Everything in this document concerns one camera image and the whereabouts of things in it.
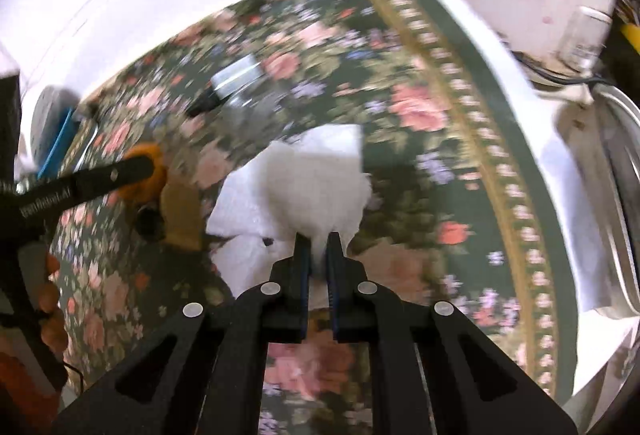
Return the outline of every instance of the crumpled paper towel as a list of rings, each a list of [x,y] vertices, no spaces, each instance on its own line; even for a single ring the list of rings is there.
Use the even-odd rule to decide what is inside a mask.
[[[361,168],[361,144],[358,125],[323,125],[305,132],[294,144],[271,142],[245,166],[227,176],[207,221],[207,233],[255,237],[262,243],[261,238],[292,242],[298,232],[311,238],[312,273],[324,278],[322,257],[327,236],[338,231],[345,249],[358,232],[362,211],[371,195],[369,178]],[[255,264],[262,263],[261,267],[268,265],[270,270],[270,263],[279,259],[271,259],[270,250],[265,251],[256,241],[245,239],[244,243],[256,256]],[[241,239],[234,242],[238,260],[243,261],[235,268],[223,261],[223,271],[216,261],[218,257],[214,257],[222,277],[227,282],[237,282],[234,284],[237,290],[243,287],[242,282],[254,280],[230,272],[260,271],[254,262],[241,255],[242,248]],[[230,249],[223,252],[225,260]]]

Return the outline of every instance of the black hole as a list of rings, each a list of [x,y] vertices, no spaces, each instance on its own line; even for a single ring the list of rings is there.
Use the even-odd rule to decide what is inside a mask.
[[[516,391],[516,381],[476,345],[471,336],[463,334],[458,339],[478,387],[480,399],[485,402],[494,401]]]
[[[119,380],[116,391],[142,404],[150,402],[160,383],[164,367],[174,352],[177,340],[176,336],[167,336],[145,359]]]

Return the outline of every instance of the green fabric edge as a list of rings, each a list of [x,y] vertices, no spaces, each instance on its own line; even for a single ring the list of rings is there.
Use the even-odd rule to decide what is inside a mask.
[[[498,81],[485,63],[476,46],[469,40],[465,31],[449,14],[438,0],[414,0],[427,12],[446,36],[447,41],[463,60],[479,92],[492,111],[502,136],[509,145],[510,152],[516,158],[520,174],[539,218],[549,265],[553,273],[556,312],[558,315],[559,335],[558,366],[556,378],[556,402],[564,404],[571,398],[574,390],[575,368],[577,367],[578,309],[574,277],[564,248],[564,238],[551,198],[540,168],[530,153],[524,135],[513,116]]]

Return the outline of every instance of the green tablecloth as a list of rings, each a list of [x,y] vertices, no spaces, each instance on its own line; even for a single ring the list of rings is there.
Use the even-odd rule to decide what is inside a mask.
[[[244,0],[105,85],[86,163],[156,141],[202,190],[204,218],[226,174],[265,145],[182,111],[248,53],[303,108],[286,140],[325,123],[362,125],[373,197],[349,254],[370,279],[405,300],[450,299],[564,402],[577,312],[555,211],[501,88],[436,0]],[[67,168],[89,134],[83,126]],[[95,382],[185,303],[229,299],[210,261],[223,242],[209,238],[198,254],[146,243],[114,194],[66,213],[53,252],[68,361]],[[261,434],[370,433],[366,349],[337,345],[328,328],[316,311],[304,343],[270,347]]]

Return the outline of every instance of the finger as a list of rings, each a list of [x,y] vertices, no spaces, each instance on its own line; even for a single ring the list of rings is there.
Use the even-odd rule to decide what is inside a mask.
[[[53,274],[56,271],[60,270],[60,262],[51,253],[47,253],[46,266],[47,266],[47,275]]]
[[[60,291],[58,291],[58,287],[50,281],[42,284],[38,289],[38,307],[47,314],[58,308],[59,299]]]
[[[64,320],[61,322],[58,315],[53,316],[43,323],[40,336],[42,342],[56,355],[62,354],[69,344]]]

